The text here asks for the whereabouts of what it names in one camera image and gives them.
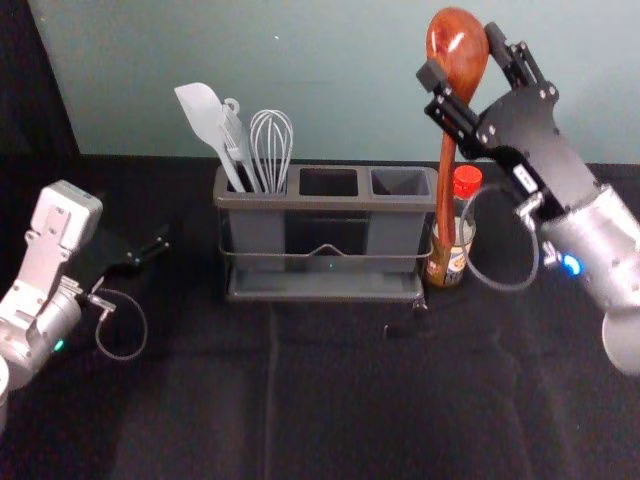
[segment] black cable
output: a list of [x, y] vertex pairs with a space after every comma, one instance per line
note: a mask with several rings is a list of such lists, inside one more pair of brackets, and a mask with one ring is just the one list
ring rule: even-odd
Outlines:
[[[489, 190], [504, 191], [502, 186], [493, 184], [493, 185], [485, 185], [484, 187], [477, 190], [473, 195], [471, 195], [466, 205], [462, 209], [462, 214], [460, 215], [460, 224], [458, 225], [458, 235], [460, 239], [464, 240], [463, 227], [467, 219], [467, 216], [469, 215], [469, 210], [471, 210], [471, 207], [473, 206], [476, 199], [483, 193], [488, 192]], [[523, 280], [522, 282], [510, 284], [510, 283], [496, 282], [495, 280], [490, 279], [485, 274], [483, 274], [480, 270], [478, 270], [476, 266], [471, 262], [471, 259], [469, 258], [469, 252], [463, 245], [462, 254], [464, 255], [464, 259], [467, 263], [467, 266], [469, 267], [469, 270], [471, 270], [471, 273], [473, 273], [473, 275], [478, 280], [480, 280], [482, 283], [484, 283], [488, 287], [501, 292], [513, 293], [513, 292], [525, 290], [526, 288], [531, 286], [533, 281], [536, 279], [536, 276], [538, 275], [538, 265], [540, 263], [540, 246], [538, 245], [538, 236], [536, 235], [535, 229], [530, 230], [529, 228], [527, 228], [527, 231], [531, 235], [531, 245], [533, 248], [533, 264], [531, 265], [531, 271], [529, 272], [529, 276], [525, 280]]]

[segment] blue led light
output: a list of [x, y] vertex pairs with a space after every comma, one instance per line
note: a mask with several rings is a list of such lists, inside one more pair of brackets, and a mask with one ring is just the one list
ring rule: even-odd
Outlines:
[[571, 276], [575, 277], [576, 275], [580, 275], [580, 272], [582, 272], [582, 265], [580, 265], [577, 258], [572, 257], [571, 255], [565, 255], [562, 257], [562, 264]]

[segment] wooden spoon handle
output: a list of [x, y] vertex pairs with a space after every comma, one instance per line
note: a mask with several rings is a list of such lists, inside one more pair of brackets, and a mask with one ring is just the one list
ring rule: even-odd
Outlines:
[[453, 209], [453, 167], [456, 142], [447, 133], [442, 134], [438, 188], [436, 190], [436, 223], [438, 240], [445, 248], [455, 243], [455, 212]]

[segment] metal bracket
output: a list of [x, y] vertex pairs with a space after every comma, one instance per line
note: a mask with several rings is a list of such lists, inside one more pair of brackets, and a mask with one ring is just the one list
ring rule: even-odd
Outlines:
[[60, 286], [58, 290], [63, 290], [68, 292], [71, 296], [76, 297], [78, 295], [82, 295], [82, 288], [80, 288], [80, 284], [75, 280], [63, 275], [60, 279]]
[[562, 262], [562, 255], [556, 247], [554, 247], [553, 243], [550, 241], [542, 242], [542, 250], [544, 251], [544, 266], [547, 268], [552, 268], [560, 264]]
[[107, 302], [104, 298], [100, 298], [93, 293], [90, 293], [89, 295], [87, 295], [87, 300], [92, 305], [95, 305], [96, 307], [99, 307], [102, 309], [102, 314], [100, 315], [100, 318], [99, 318], [100, 322], [104, 322], [110, 314], [116, 311], [115, 304], [111, 302]]
[[541, 192], [536, 192], [527, 198], [522, 204], [515, 209], [515, 214], [520, 217], [522, 223], [531, 232], [536, 231], [536, 222], [531, 214], [538, 210], [544, 203], [544, 197]]

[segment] wooden spoon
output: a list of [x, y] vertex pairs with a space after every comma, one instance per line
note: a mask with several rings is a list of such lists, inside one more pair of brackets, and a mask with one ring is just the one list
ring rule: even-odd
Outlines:
[[[454, 92], [469, 103], [489, 58], [489, 42], [482, 24], [466, 10], [445, 8], [431, 20], [426, 43], [427, 58], [437, 60]], [[436, 192], [436, 222], [438, 239], [446, 248], [450, 248], [456, 238], [453, 210], [455, 154], [456, 142], [444, 133]]]

